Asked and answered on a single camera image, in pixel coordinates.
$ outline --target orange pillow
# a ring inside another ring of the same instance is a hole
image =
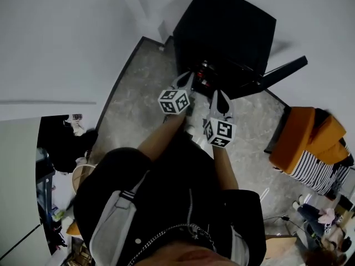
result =
[[[348,155],[349,152],[342,144],[340,144],[339,141],[337,141],[335,145],[333,145],[326,151],[316,154],[315,157],[326,163],[327,165],[332,165],[334,163],[344,160],[348,157]]]
[[[330,149],[346,133],[344,127],[330,115],[317,129],[313,129],[306,150],[313,155]]]
[[[73,222],[69,226],[69,228],[67,229],[67,234],[70,234],[71,236],[79,236],[80,235],[78,224],[76,222]]]
[[[314,108],[292,108],[270,155],[270,162],[288,175],[292,173],[306,149],[315,123],[315,114]]]

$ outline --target cable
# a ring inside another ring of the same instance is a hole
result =
[[[271,217],[271,218],[267,218],[267,219],[276,219],[276,218],[282,219],[282,217]]]
[[[283,216],[283,217],[271,217],[271,218],[266,218],[266,219],[264,219],[264,221],[266,221],[266,220],[268,220],[268,219],[276,219],[276,218],[282,219],[282,220],[285,221],[285,222],[290,222],[290,223],[294,224],[294,225],[295,225],[297,228],[299,228],[300,230],[304,231],[305,234],[308,234],[303,228],[301,228],[300,226],[298,226],[297,224],[295,224],[293,221],[290,220],[289,217],[286,217],[286,216]]]

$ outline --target black and white stripes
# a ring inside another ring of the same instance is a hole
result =
[[[127,199],[128,201],[132,201],[134,199],[135,193],[130,191],[122,191],[120,196]]]
[[[325,195],[335,182],[340,186],[343,185],[348,173],[349,167],[327,165],[311,153],[303,151],[290,176],[312,188],[320,195]]]

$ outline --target black and white cube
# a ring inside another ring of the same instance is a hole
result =
[[[190,105],[189,96],[185,90],[164,90],[158,102],[165,114],[180,114]]]
[[[217,147],[226,147],[235,137],[236,125],[227,121],[209,118],[205,125],[207,142]]]

